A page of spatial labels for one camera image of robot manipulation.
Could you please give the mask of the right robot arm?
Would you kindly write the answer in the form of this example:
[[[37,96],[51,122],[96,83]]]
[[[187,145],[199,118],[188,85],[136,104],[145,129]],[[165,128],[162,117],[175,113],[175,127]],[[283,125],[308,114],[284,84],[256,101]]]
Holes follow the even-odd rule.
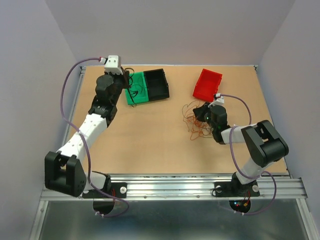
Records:
[[[207,123],[213,139],[220,145],[229,145],[231,157],[237,169],[230,181],[214,184],[212,195],[218,198],[258,197],[257,179],[273,163],[289,153],[289,147],[268,120],[247,126],[228,125],[227,111],[221,105],[205,103],[193,110],[196,120]],[[250,158],[239,168],[233,152],[233,144],[245,143]]]

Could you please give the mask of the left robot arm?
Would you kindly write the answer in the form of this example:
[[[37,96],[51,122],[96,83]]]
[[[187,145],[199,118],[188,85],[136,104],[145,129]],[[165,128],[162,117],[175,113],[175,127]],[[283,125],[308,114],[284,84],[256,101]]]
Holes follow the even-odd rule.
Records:
[[[111,193],[111,184],[104,173],[84,171],[83,160],[90,159],[89,149],[109,127],[117,113],[117,102],[129,86],[129,71],[120,74],[105,72],[96,80],[95,96],[80,127],[56,152],[44,158],[44,182],[47,189],[78,197],[94,190],[100,197]]]

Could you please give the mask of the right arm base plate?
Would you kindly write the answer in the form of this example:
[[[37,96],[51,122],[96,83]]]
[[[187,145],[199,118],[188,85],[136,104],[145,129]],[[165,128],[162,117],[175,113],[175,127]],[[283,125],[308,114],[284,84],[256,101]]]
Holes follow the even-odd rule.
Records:
[[[256,181],[246,185],[231,183],[231,181],[218,181],[213,184],[213,192],[214,196],[218,198],[244,198],[249,195],[259,197],[260,191],[254,191],[253,186],[257,186]]]

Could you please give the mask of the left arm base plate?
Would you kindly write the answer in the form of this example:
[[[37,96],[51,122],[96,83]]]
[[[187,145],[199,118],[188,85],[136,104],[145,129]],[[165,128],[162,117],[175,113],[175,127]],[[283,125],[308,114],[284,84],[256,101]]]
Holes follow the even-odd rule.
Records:
[[[126,182],[111,182],[109,186],[104,186],[101,191],[107,193],[108,195],[125,199],[127,197],[127,191],[124,189],[128,188],[128,184]],[[88,193],[82,193],[82,197],[84,199],[102,199],[106,198],[105,195],[96,191],[95,189],[89,190]]]

